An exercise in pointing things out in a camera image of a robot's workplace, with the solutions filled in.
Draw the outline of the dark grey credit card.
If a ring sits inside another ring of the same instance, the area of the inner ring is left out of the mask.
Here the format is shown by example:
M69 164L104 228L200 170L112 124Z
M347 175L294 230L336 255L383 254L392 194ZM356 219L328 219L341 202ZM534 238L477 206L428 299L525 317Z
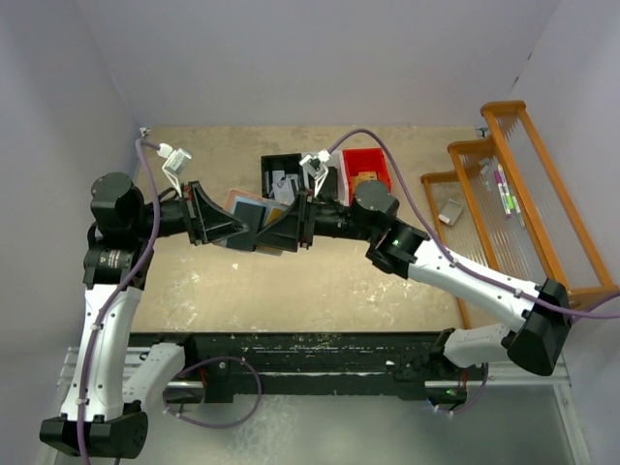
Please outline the dark grey credit card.
M227 240L227 247L243 252L255 251L256 235L263 224L265 212L266 208L262 204L239 201L233 215L247 226L247 231L230 237Z

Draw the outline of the pink leather card holder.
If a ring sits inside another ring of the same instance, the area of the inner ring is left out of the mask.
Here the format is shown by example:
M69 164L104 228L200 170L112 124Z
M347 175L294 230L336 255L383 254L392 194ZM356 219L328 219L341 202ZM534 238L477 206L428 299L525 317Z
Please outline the pink leather card holder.
M258 245L256 239L262 229L269 226L288 209L286 204L238 189L230 189L224 209L241 220L247 226L247 231L217 242L218 246L240 252L282 255L282 250Z

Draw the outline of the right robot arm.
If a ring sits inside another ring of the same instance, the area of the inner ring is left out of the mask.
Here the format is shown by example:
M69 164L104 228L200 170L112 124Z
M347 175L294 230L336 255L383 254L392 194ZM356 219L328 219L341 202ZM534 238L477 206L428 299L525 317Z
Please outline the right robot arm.
M450 293L496 319L475 329L447 329L431 355L432 371L452 379L472 365L509 360L539 376L553 373L572 327L550 310L568 302L566 288L546 279L524 281L466 259L398 219L398 200L377 180L364 181L348 206L297 196L280 217L257 232L259 245L294 252L315 236L362 240L367 259L386 274Z

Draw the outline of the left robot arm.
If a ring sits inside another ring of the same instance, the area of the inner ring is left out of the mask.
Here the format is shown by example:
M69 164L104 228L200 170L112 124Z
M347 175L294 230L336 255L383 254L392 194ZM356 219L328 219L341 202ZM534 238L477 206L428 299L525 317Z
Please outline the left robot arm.
M196 352L157 343L127 375L131 326L140 304L159 237L187 234L195 245L246 233L240 219L214 203L197 181L176 198L146 202L120 172L91 187L94 223L84 257L84 326L77 364L57 417L43 421L40 439L85 463L95 457L134 459L144 444L149 414L174 376L188 380L199 370Z

